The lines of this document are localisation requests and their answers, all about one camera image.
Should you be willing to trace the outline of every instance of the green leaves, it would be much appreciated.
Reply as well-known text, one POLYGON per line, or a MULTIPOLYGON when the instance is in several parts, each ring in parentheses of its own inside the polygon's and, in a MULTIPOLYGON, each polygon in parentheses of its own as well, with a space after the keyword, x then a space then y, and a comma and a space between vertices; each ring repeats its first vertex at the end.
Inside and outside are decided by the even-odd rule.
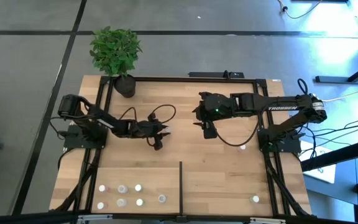
POLYGON ((91 42, 93 65, 107 75, 127 75, 128 70, 135 69, 137 53, 142 52, 136 33, 130 30, 110 30, 107 26, 94 32, 95 39, 91 42))

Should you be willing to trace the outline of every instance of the wooden tabletop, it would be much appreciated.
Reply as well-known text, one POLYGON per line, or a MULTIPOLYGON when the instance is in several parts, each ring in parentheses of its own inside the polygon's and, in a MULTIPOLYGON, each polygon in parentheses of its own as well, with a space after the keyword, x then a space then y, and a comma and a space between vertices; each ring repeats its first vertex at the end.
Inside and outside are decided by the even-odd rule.
MULTIPOLYGON (((99 80, 97 75, 84 76, 80 95, 94 103, 99 80)), ((269 96, 283 96, 279 80, 267 80, 267 85, 269 96)), ((178 213, 179 162, 182 161, 184 214, 272 215, 265 164, 257 136, 247 143, 244 151, 225 145, 219 139, 204 139, 201 128, 192 125, 197 121, 192 111, 199 104, 198 93, 201 91, 229 96, 230 93, 253 92, 253 88, 246 83, 137 82, 136 94, 132 98, 124 98, 114 90, 109 112, 115 117, 120 117, 131 106, 136 108, 139 121, 147 119, 150 112, 162 104, 173 104, 177 113, 166 123, 172 133, 163 138, 163 148, 159 151, 150 147, 145 139, 123 139, 108 134, 96 178, 93 213, 178 213), (134 190, 136 184, 142 186, 141 192, 134 190), (108 190, 100 192, 100 185, 105 185, 108 190), (128 192, 120 194, 117 191, 119 185, 127 186, 128 192), (158 202, 159 195, 165 195, 167 201, 158 202), (259 197, 259 203, 250 201, 254 195, 259 197), (117 206, 120 198, 126 200, 125 207, 117 206), (140 198, 144 201, 143 206, 136 205, 140 198), (103 209, 97 208, 99 202, 104 203, 103 209)), ((163 107, 156 115, 160 121, 165 121, 172 113, 172 108, 163 107)), ((134 118, 133 111, 125 118, 134 118)), ((273 112, 275 124, 286 119, 287 112, 273 112)), ((238 144, 248 138, 256 122, 257 117, 253 116, 214 123, 226 141, 238 144)), ((83 154, 83 149, 76 149, 62 159, 50 208, 59 206, 76 185, 83 154)), ((303 209, 310 212, 299 161, 292 154, 280 155, 287 188, 303 209)), ((87 189, 85 187, 83 192, 83 201, 87 189)), ((283 213, 277 186, 276 193, 279 212, 283 213)))

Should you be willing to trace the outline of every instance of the small bottle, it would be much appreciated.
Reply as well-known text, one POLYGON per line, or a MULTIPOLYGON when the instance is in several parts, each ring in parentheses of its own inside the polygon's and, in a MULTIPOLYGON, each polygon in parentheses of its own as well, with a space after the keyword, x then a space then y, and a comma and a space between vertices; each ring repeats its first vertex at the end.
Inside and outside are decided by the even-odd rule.
POLYGON ((143 205, 143 200, 142 199, 137 199, 136 200, 136 205, 137 206, 142 206, 143 205))
POLYGON ((239 146, 239 147, 237 148, 237 150, 238 150, 239 152, 244 152, 245 149, 246 149, 246 145, 242 145, 242 146, 239 146))
POLYGON ((104 208, 106 208, 107 207, 107 204, 106 203, 103 203, 103 202, 99 202, 98 203, 98 209, 99 210, 102 210, 102 209, 104 209, 104 208))
POLYGON ((140 184, 137 184, 137 185, 135 186, 135 190, 136 190, 137 192, 141 192, 141 191, 142 191, 142 186, 141 186, 140 184))
POLYGON ((125 207, 127 205, 127 200, 126 199, 123 199, 123 198, 120 198, 117 200, 117 206, 118 207, 125 207))
POLYGON ((256 196, 256 195, 250 197, 249 200, 250 200, 252 203, 259 203, 259 197, 256 196))
POLYGON ((128 187, 125 185, 120 185, 120 186, 118 186, 117 190, 120 194, 124 194, 124 193, 128 192, 128 187))
POLYGON ((109 190, 109 188, 103 184, 99 186, 100 192, 107 192, 108 190, 109 190))
POLYGON ((167 201, 167 196, 165 196, 165 195, 158 196, 158 201, 160 203, 165 203, 167 201))

